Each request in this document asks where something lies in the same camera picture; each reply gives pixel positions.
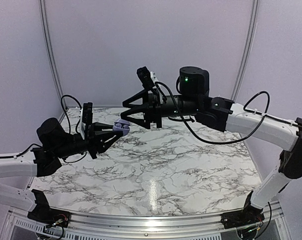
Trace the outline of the lavender round charging case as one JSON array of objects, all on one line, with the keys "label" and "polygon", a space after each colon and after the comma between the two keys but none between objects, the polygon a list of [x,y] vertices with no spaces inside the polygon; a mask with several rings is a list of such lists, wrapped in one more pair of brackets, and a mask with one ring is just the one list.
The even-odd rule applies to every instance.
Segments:
[{"label": "lavender round charging case", "polygon": [[113,129],[113,131],[122,132],[123,136],[126,136],[130,132],[130,126],[131,126],[131,123],[129,121],[119,118],[118,120],[116,120],[114,122],[112,129]]}]

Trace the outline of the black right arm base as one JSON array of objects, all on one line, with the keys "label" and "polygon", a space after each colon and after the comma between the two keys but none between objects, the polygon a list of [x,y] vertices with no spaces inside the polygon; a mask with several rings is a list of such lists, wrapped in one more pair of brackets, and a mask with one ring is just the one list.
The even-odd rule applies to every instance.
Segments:
[{"label": "black right arm base", "polygon": [[223,224],[225,229],[251,225],[265,219],[262,213],[263,209],[255,208],[251,205],[252,194],[253,191],[248,194],[243,209],[226,212],[221,215],[221,224]]}]

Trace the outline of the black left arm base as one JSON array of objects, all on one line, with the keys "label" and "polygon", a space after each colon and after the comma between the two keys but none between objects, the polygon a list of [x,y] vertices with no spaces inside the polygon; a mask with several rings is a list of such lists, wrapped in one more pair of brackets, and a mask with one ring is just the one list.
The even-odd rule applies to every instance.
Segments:
[{"label": "black left arm base", "polygon": [[35,196],[35,208],[28,212],[28,219],[48,225],[52,225],[58,220],[62,220],[60,225],[64,228],[68,227],[70,212],[51,208],[45,194],[42,191],[33,189],[31,192]]}]

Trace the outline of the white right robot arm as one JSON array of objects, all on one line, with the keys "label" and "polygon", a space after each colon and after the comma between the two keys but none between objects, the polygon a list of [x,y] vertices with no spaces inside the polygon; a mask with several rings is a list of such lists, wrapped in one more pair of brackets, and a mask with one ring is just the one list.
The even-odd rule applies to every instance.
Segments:
[{"label": "white right robot arm", "polygon": [[288,120],[269,115],[268,110],[251,109],[224,97],[211,97],[210,74],[196,66],[184,66],[176,81],[177,94],[159,81],[147,67],[137,70],[142,90],[123,101],[124,120],[149,129],[162,126],[163,118],[189,117],[212,130],[236,133],[241,141],[254,138],[281,149],[280,161],[246,200],[238,219],[249,224],[267,203],[291,181],[302,177],[302,119]]}]

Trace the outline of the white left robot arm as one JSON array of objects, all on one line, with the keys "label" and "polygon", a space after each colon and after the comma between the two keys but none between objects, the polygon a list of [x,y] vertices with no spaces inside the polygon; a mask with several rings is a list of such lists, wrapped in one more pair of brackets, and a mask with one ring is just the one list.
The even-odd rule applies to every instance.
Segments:
[{"label": "white left robot arm", "polygon": [[[130,124],[118,120],[114,125],[99,122],[86,124],[84,132],[70,134],[56,118],[49,118],[36,131],[42,145],[31,149],[33,159],[24,160],[22,153],[0,156],[0,178],[50,176],[62,166],[61,161],[70,156],[89,153],[92,159],[96,159],[98,154],[106,152],[129,131]],[[45,194],[39,190],[24,191],[0,184],[0,204],[25,210],[44,223],[54,218],[54,211]]]}]

